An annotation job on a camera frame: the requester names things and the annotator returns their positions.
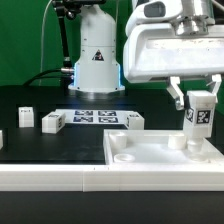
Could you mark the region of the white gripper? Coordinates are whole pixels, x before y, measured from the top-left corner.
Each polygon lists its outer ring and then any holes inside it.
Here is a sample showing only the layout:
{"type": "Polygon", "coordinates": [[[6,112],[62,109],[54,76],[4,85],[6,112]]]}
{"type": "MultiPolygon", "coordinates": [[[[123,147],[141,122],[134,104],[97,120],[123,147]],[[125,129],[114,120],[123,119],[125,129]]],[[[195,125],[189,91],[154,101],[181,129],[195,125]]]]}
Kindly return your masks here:
{"type": "Polygon", "coordinates": [[[211,0],[132,0],[123,50],[131,83],[168,78],[167,91],[184,109],[179,77],[207,76],[216,95],[224,73],[224,25],[215,23],[211,0]]]}

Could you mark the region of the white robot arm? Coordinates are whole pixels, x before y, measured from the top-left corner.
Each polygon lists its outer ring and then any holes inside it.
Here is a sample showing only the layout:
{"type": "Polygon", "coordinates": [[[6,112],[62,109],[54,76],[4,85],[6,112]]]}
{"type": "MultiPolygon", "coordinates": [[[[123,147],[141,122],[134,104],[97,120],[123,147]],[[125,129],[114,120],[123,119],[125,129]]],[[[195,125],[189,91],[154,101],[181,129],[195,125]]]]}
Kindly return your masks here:
{"type": "Polygon", "coordinates": [[[122,71],[131,83],[168,81],[176,108],[185,107],[182,79],[207,77],[217,93],[224,73],[224,25],[216,23],[211,0],[132,0],[125,33],[123,65],[116,65],[113,19],[99,6],[84,6],[81,52],[73,88],[86,93],[111,92],[122,71]]]}

